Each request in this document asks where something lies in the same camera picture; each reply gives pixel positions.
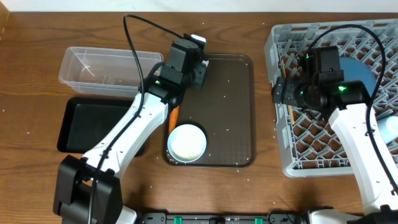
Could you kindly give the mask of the large blue bowl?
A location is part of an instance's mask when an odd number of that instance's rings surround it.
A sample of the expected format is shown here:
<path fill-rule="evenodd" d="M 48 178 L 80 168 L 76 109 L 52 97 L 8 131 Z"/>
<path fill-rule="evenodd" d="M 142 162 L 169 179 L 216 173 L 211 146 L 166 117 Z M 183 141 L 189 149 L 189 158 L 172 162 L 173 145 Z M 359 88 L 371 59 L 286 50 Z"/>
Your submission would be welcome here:
<path fill-rule="evenodd" d="M 370 68 L 351 57 L 340 57 L 340 68 L 344 72 L 344 81 L 361 81 L 371 96 L 376 86 L 376 79 Z"/>

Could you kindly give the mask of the blue-inside white cup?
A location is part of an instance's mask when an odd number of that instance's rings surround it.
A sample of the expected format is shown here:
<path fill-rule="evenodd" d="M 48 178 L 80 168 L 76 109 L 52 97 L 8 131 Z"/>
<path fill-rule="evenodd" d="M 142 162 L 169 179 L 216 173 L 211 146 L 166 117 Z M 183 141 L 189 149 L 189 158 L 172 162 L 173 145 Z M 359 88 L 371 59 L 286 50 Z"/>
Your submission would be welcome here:
<path fill-rule="evenodd" d="M 398 135 L 398 118 L 390 116 L 377 121 L 379 132 L 383 141 L 388 144 L 394 141 Z"/>

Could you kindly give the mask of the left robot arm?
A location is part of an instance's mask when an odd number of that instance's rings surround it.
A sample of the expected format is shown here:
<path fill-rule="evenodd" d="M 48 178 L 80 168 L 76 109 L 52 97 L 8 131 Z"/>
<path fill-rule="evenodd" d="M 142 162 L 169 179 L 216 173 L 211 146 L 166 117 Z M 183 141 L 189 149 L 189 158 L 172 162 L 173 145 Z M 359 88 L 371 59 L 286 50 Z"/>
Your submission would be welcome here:
<path fill-rule="evenodd" d="M 57 174 L 54 214 L 63 223 L 137 223 L 123 204 L 121 180 L 147 138 L 181 104 L 186 89 L 203 86 L 206 39 L 187 35 L 172 42 L 166 62 L 155 64 L 114 128 L 80 158 L 67 155 Z"/>

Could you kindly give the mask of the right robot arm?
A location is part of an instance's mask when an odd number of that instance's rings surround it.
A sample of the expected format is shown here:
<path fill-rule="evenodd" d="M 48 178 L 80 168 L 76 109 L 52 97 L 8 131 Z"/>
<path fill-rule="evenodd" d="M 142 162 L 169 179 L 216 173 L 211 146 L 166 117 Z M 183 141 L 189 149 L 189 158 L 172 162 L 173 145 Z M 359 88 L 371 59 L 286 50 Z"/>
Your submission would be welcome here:
<path fill-rule="evenodd" d="M 337 47 L 309 50 L 300 78 L 278 77 L 273 102 L 315 110 L 335 132 L 358 183 L 364 215 L 325 207 L 306 211 L 296 223 L 397 223 L 397 166 L 377 126 L 361 80 L 347 80 Z"/>

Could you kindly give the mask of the grey dishwasher rack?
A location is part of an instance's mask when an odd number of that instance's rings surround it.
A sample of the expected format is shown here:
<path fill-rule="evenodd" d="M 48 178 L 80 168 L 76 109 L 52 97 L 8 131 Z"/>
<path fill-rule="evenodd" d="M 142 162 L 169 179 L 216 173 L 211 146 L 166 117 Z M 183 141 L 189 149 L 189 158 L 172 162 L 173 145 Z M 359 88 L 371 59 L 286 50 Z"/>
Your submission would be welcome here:
<path fill-rule="evenodd" d="M 378 44 L 367 32 L 354 28 L 358 24 L 373 31 L 386 52 L 386 71 L 373 104 L 376 118 L 397 115 L 397 19 L 347 21 L 345 24 L 347 28 L 329 34 L 327 30 L 341 23 L 275 25 L 264 46 L 269 82 L 274 84 L 280 76 L 299 77 L 302 71 L 299 58 L 308 47 L 335 46 L 340 59 L 350 59 L 378 76 L 381 71 Z M 319 112 L 303 112 L 301 108 L 282 104 L 276 104 L 275 110 L 282 171 L 287 177 L 352 174 L 343 146 L 330 125 L 320 119 Z"/>

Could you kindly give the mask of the brown serving tray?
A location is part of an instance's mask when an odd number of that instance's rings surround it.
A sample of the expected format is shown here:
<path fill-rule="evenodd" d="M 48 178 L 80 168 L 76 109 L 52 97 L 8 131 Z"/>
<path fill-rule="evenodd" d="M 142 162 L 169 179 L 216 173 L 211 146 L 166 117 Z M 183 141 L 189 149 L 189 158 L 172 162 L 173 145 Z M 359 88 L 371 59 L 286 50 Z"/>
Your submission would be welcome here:
<path fill-rule="evenodd" d="M 201 90 L 188 89 L 177 125 L 193 124 L 206 135 L 206 149 L 190 167 L 250 166 L 256 158 L 254 70 L 244 54 L 208 54 Z"/>

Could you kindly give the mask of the orange carrot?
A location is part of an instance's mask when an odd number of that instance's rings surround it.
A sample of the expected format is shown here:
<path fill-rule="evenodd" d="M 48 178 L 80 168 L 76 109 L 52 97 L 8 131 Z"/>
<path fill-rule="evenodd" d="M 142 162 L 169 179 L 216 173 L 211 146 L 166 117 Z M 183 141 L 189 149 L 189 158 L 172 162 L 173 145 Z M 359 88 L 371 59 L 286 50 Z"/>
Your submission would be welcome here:
<path fill-rule="evenodd" d="M 169 116 L 169 134 L 176 128 L 179 114 L 179 106 L 174 108 Z"/>

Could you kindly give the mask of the light blue rice bowl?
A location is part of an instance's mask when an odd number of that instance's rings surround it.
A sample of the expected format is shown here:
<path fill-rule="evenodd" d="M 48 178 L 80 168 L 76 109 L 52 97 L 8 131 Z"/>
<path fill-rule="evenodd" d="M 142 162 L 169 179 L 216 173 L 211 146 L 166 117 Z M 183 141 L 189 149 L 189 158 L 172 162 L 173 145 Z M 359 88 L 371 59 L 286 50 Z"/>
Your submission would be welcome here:
<path fill-rule="evenodd" d="M 198 160 L 207 147 L 206 135 L 193 124 L 176 127 L 167 139 L 169 154 L 178 162 L 190 163 Z"/>

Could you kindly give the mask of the clear plastic bin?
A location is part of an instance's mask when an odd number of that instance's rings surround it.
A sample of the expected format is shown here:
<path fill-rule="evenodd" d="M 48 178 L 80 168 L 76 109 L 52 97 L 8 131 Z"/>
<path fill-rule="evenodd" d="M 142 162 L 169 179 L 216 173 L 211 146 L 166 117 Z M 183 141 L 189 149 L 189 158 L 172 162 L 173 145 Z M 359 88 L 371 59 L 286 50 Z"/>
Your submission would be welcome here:
<path fill-rule="evenodd" d="M 130 50 L 69 47 L 58 79 L 81 94 L 133 98 L 140 77 Z"/>

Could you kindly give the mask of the black plastic tray bin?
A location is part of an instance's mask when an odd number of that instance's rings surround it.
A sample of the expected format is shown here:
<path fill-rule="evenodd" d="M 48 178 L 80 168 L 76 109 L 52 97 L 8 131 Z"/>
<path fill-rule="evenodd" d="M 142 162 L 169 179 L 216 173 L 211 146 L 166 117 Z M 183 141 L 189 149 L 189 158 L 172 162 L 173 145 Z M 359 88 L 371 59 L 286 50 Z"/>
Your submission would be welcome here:
<path fill-rule="evenodd" d="M 57 149 L 84 154 L 94 148 L 119 122 L 131 100 L 76 96 L 66 104 Z"/>

